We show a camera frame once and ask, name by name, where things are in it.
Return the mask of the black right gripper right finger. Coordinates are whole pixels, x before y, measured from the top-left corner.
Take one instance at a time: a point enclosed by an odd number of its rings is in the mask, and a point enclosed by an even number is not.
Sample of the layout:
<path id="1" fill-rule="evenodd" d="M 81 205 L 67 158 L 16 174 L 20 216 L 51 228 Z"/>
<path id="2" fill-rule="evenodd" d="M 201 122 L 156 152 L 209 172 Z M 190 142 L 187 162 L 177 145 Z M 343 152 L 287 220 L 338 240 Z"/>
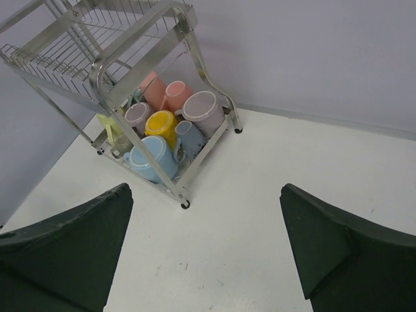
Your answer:
<path id="1" fill-rule="evenodd" d="M 293 184 L 279 198 L 314 311 L 414 311 L 415 236 L 332 206 Z"/>

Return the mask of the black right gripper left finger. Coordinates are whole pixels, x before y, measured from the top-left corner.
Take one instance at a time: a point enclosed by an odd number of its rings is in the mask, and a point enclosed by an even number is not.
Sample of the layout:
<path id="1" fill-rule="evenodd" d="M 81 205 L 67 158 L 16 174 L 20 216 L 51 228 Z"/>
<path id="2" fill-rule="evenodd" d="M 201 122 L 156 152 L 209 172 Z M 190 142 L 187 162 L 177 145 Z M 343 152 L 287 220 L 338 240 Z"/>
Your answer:
<path id="1" fill-rule="evenodd" d="M 122 183 L 1 234 L 1 310 L 103 311 L 132 210 Z"/>

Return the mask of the pale green mug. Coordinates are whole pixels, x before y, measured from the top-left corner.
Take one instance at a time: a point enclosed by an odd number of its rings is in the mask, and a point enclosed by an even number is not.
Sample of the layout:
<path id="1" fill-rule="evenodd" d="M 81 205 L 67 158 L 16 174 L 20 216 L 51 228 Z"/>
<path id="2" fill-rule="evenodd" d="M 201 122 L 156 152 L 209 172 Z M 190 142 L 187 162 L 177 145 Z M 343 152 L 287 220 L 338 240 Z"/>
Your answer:
<path id="1" fill-rule="evenodd" d="M 123 130 L 112 117 L 107 117 L 103 114 L 96 114 L 96 117 L 99 123 L 105 128 L 109 144 L 115 147 L 117 138 L 124 133 Z"/>

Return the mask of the lilac mug black handle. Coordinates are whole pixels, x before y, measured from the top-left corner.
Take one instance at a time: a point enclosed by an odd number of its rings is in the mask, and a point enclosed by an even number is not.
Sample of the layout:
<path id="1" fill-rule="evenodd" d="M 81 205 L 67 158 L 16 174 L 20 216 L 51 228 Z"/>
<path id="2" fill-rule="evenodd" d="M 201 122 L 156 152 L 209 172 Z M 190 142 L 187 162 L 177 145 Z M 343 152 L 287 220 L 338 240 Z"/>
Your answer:
<path id="1" fill-rule="evenodd" d="M 147 119 L 154 113 L 153 108 L 145 102 L 132 105 L 125 113 L 127 123 L 134 128 L 140 137 L 145 136 L 145 126 Z"/>

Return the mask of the yellow mug black handle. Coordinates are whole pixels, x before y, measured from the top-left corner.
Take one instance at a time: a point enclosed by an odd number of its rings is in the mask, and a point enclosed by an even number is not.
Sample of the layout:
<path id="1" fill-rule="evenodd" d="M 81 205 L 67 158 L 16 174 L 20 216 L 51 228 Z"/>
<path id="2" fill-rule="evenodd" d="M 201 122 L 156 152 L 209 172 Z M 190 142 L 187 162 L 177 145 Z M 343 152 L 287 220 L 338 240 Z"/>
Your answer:
<path id="1" fill-rule="evenodd" d="M 145 134 L 159 135 L 165 139 L 169 147 L 173 150 L 177 143 L 175 128 L 178 120 L 169 110 L 160 110 L 152 114 L 146 121 Z"/>

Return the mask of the grey white small mug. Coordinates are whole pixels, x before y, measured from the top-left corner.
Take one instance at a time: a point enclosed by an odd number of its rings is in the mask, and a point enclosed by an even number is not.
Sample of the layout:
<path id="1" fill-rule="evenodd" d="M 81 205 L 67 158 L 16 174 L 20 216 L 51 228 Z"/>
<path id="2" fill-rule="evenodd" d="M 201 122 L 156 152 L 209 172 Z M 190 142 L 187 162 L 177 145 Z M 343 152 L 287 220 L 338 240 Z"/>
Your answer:
<path id="1" fill-rule="evenodd" d="M 190 121 L 183 120 L 175 127 L 175 133 L 181 140 L 186 156 L 193 161 L 207 144 L 202 132 Z"/>

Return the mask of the tall pink cup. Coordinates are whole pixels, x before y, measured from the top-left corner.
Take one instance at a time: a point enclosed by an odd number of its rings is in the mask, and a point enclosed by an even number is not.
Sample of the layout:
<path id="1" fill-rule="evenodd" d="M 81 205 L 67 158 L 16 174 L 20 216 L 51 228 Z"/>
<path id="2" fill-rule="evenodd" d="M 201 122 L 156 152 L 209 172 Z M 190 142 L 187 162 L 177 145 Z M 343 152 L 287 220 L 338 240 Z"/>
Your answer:
<path id="1" fill-rule="evenodd" d="M 152 71 L 138 87 L 153 110 L 159 111 L 164 100 L 166 84 L 158 74 Z"/>

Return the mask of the lilac mug with handle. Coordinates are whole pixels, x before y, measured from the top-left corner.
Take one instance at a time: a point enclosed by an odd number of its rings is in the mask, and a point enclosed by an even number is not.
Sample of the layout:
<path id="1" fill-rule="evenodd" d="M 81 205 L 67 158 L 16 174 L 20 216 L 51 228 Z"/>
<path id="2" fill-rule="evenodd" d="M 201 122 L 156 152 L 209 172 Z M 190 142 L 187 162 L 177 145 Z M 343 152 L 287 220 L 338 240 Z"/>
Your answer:
<path id="1" fill-rule="evenodd" d="M 207 139 L 215 134 L 225 120 L 223 108 L 218 103 L 216 94 L 211 91 L 191 95 L 174 115 L 192 122 Z"/>

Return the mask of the small olive cup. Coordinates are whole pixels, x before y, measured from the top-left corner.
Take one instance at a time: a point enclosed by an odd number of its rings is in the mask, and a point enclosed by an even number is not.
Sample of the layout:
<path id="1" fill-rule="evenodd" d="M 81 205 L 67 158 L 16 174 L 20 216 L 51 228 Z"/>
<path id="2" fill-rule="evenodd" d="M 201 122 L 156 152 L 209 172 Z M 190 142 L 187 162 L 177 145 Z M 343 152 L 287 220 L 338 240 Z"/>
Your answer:
<path id="1" fill-rule="evenodd" d="M 125 153 L 130 152 L 132 148 L 133 143 L 125 134 L 122 134 L 116 139 L 115 146 L 111 149 L 110 152 L 115 159 L 119 159 L 123 157 Z"/>

